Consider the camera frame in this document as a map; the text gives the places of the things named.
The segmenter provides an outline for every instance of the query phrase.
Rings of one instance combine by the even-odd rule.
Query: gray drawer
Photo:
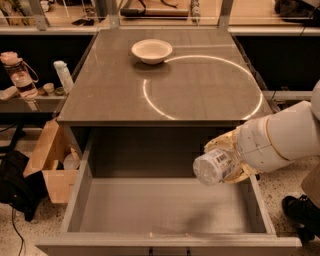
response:
[[[290,255],[255,176],[206,187],[192,161],[213,127],[92,130],[59,236],[49,255]]]

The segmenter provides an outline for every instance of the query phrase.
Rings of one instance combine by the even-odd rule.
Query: speckled floor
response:
[[[26,136],[19,140],[16,149],[30,156],[40,135],[40,129],[25,129]],[[0,133],[0,144],[7,138]],[[286,195],[300,196],[300,183],[307,173],[314,168],[320,159],[308,157],[270,174],[261,174],[259,184],[265,199],[271,220],[278,236],[296,236],[294,224],[283,215],[281,199]],[[36,215],[31,223],[24,220],[23,213],[16,212],[15,224],[25,240],[21,255],[45,256],[37,249],[35,241],[42,236],[55,236],[64,217],[66,205],[52,204],[48,198],[41,201]],[[19,254],[21,239],[12,225],[12,209],[0,204],[0,255],[16,256]],[[316,238],[304,248],[297,249],[288,256],[320,256],[320,240]]]

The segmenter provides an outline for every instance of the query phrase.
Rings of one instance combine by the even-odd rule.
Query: open cardboard box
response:
[[[42,171],[52,203],[68,203],[78,170],[53,170],[52,163],[63,163],[71,153],[65,130],[55,119],[46,123],[24,170],[24,176]]]

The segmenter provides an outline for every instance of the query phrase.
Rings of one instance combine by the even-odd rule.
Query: bottle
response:
[[[16,52],[3,52],[0,55],[0,59],[22,98],[32,99],[38,95],[38,90],[34,84],[38,79],[32,80],[28,71],[28,68],[31,68],[22,58],[18,58]]]
[[[193,162],[193,171],[198,180],[207,186],[223,182],[229,174],[238,171],[240,159],[236,152],[215,148],[197,157]]]
[[[66,94],[69,94],[73,88],[74,83],[70,75],[69,69],[67,67],[67,64],[61,60],[58,60],[55,61],[53,65],[57,71],[58,77],[60,79],[64,91],[66,92]]]

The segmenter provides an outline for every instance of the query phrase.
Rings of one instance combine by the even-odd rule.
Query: bowl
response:
[[[172,46],[162,40],[147,39],[134,44],[131,50],[142,62],[155,65],[164,61],[172,53]]]

